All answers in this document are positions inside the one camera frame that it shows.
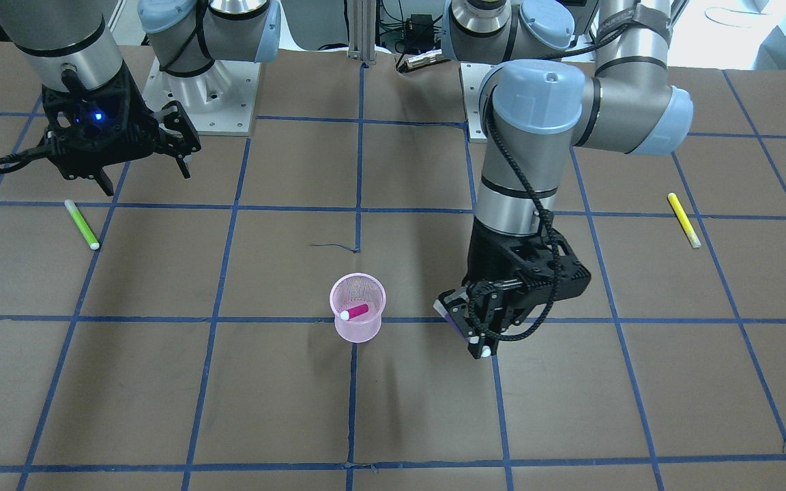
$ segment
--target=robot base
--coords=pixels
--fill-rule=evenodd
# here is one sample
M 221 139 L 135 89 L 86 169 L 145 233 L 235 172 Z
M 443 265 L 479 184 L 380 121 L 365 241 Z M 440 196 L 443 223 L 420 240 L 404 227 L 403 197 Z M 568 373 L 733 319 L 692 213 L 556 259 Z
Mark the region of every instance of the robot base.
M 154 59 L 141 95 L 153 110 L 171 100 L 180 100 L 199 134 L 250 136 L 260 66 L 247 61 L 218 60 L 205 74 L 175 78 L 160 72 L 159 60 Z

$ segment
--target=metal mounting plate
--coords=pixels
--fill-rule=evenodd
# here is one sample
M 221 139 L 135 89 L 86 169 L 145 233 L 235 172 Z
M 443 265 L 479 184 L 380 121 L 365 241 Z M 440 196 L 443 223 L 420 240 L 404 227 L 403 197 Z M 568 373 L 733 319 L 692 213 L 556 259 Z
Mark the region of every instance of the metal mounting plate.
M 259 69 L 261 64 L 247 61 L 219 61 L 229 71 L 233 87 L 222 97 L 218 108 L 202 112 L 184 104 L 184 110 L 199 134 L 216 136 L 250 136 L 250 124 L 257 102 L 259 89 Z M 154 59 L 147 76 L 147 84 L 141 95 L 147 106 L 158 111 L 169 102 L 168 90 L 163 87 L 160 77 L 160 64 Z

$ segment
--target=table surface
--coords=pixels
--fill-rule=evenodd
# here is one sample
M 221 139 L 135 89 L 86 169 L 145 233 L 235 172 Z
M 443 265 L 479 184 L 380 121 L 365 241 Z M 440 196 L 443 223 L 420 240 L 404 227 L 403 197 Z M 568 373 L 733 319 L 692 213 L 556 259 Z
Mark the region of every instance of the table surface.
M 252 136 L 203 137 L 189 180 L 159 155 L 109 167 L 113 199 L 0 177 L 0 489 L 786 489 L 786 72 L 670 79 L 677 152 L 568 162 L 586 293 L 481 361 L 431 307 L 484 153 L 456 64 L 281 52 Z M 38 141 L 38 90 L 0 44 L 0 156 Z M 352 271 L 388 295 L 360 345 L 328 304 Z

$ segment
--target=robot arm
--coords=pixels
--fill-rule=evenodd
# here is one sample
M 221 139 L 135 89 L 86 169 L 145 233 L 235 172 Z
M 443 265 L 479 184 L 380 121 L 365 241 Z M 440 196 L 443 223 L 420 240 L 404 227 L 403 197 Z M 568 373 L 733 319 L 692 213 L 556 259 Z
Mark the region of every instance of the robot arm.
M 48 158 L 65 179 L 84 177 L 106 195 L 104 167 L 165 153 L 186 161 L 199 136 L 180 102 L 159 112 L 144 103 L 101 13 L 85 0 L 0 0 L 0 24 L 42 82 L 48 125 L 40 143 L 0 158 L 0 174 Z
M 554 230 L 549 211 L 570 146 L 664 155 L 680 145 L 693 118 L 687 92 L 668 85 L 667 0 L 650 7 L 602 1 L 592 78 L 573 66 L 540 60 L 561 57 L 549 54 L 549 46 L 568 45 L 574 21 L 562 20 L 560 8 L 553 0 L 524 0 L 515 8 L 506 0 L 450 0 L 446 10 L 447 56 L 499 63 L 480 90 L 489 142 L 467 274 L 461 287 L 436 302 L 436 310 L 468 339 L 475 358 L 495 355 L 499 341 L 531 335 L 554 301 L 577 297 L 590 282 L 590 272 Z M 549 12 L 552 20 L 540 19 L 540 12 Z M 519 37 L 518 25 L 546 29 L 542 36 L 533 28 Z M 558 42 L 552 46 L 547 40 Z M 491 47 L 483 54 L 482 43 Z M 527 46 L 537 54 L 522 56 Z M 463 58 L 472 55 L 476 59 Z M 508 61 L 512 57 L 533 59 Z M 546 307 L 531 327 L 505 334 L 540 304 Z
M 157 112 L 88 0 L 0 0 L 0 24 L 40 78 L 48 120 L 37 147 L 0 158 L 0 174 L 48 158 L 65 179 L 93 179 L 111 196 L 105 166 L 164 153 L 190 177 L 187 161 L 201 146 L 185 106 L 213 111 L 237 97 L 217 59 L 275 58 L 280 3 L 141 0 L 139 14 L 171 98 Z

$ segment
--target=yellow marker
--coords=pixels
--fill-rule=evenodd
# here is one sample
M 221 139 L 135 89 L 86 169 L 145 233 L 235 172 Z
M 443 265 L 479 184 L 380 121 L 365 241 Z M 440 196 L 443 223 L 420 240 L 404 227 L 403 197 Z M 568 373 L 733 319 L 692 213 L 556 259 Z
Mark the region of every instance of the yellow marker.
M 699 237 L 696 237 L 696 232 L 693 232 L 693 226 L 690 224 L 690 218 L 687 218 L 684 209 L 681 208 L 681 202 L 678 201 L 678 197 L 675 196 L 675 193 L 669 193 L 667 199 L 669 200 L 669 205 L 671 205 L 671 208 L 674 209 L 676 217 L 678 217 L 678 223 L 681 224 L 681 228 L 684 229 L 687 239 L 690 240 L 690 246 L 692 246 L 693 249 L 701 248 L 702 243 L 699 242 Z
M 81 235 L 84 236 L 84 240 L 87 240 L 87 245 L 90 246 L 93 251 L 99 249 L 99 239 L 96 239 L 93 231 L 90 230 L 90 226 L 88 226 L 87 221 L 84 220 L 84 215 L 81 215 L 81 211 L 79 211 L 78 207 L 75 206 L 74 201 L 71 199 L 66 199 L 64 203 L 65 208 L 68 209 L 69 215 L 72 215 L 74 224 L 78 226 L 78 230 L 81 231 Z

